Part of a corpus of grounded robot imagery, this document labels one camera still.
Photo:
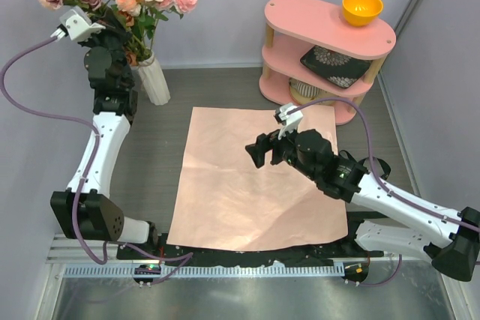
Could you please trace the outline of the brown rose flower stem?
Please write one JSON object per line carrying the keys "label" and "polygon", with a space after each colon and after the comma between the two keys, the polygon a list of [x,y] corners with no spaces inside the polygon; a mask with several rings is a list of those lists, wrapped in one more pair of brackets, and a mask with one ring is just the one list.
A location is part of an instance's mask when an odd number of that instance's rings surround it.
{"label": "brown rose flower stem", "polygon": [[124,23],[124,28],[128,34],[126,45],[127,61],[131,67],[137,67],[143,54],[143,42],[135,35],[135,19],[129,13],[123,11],[119,11],[118,15],[119,19]]}

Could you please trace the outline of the pink wrapping paper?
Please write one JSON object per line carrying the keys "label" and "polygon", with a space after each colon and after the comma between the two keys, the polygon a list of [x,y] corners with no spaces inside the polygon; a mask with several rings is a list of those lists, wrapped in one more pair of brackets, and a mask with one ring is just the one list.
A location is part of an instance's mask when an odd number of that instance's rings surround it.
{"label": "pink wrapping paper", "polygon": [[346,205],[285,163],[254,165],[246,146],[278,129],[271,110],[196,107],[167,242],[266,251],[328,244],[348,232]]}

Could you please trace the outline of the peach rose flower stem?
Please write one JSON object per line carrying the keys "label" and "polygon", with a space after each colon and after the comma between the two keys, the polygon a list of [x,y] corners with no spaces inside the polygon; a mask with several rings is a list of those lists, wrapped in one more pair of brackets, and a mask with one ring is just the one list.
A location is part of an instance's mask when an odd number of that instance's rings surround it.
{"label": "peach rose flower stem", "polygon": [[161,4],[169,0],[115,0],[114,13],[131,34],[128,51],[144,61],[152,55],[155,32],[160,22],[167,21]]}

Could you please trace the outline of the black ribbon with gold lettering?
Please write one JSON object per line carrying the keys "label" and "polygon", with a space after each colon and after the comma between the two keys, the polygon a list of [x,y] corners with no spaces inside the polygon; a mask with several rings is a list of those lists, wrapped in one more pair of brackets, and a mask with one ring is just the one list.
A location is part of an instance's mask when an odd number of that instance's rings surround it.
{"label": "black ribbon with gold lettering", "polygon": [[[359,163],[362,166],[364,166],[366,163],[370,162],[368,157],[357,160],[357,159],[354,158],[354,156],[351,155],[351,153],[349,153],[346,150],[340,150],[339,155],[341,157],[345,158],[345,159],[351,160],[355,163]],[[380,158],[377,158],[377,157],[373,158],[373,164],[374,164],[375,169],[380,169],[381,170],[380,178],[384,181],[387,181],[389,179],[389,176],[390,176],[391,172],[392,172],[392,168],[390,167],[390,165],[386,161],[384,161],[384,159],[380,159]]]}

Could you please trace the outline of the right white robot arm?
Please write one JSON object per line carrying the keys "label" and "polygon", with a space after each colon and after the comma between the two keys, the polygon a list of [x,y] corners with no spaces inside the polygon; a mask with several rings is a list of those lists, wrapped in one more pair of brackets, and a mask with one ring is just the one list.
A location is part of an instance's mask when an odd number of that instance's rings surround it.
{"label": "right white robot arm", "polygon": [[441,274],[469,282],[479,256],[479,211],[444,208],[393,187],[359,162],[336,155],[330,141],[315,130],[260,134],[246,145],[255,167],[285,162],[315,183],[332,199],[370,208],[403,224],[374,232],[362,223],[339,238],[342,253],[356,256],[363,249],[416,257],[430,262]]}

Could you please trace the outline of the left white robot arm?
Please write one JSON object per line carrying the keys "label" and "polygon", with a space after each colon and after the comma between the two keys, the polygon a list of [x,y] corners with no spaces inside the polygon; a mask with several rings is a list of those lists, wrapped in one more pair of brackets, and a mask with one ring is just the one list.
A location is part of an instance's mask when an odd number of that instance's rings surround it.
{"label": "left white robot arm", "polygon": [[52,194],[50,205],[67,238],[133,243],[140,257],[152,259],[160,241],[151,235],[151,223],[126,217],[110,200],[113,170],[137,112],[138,93],[124,50],[127,38],[103,30],[81,43],[88,47],[84,66],[94,91],[94,129],[75,176],[65,191]]}

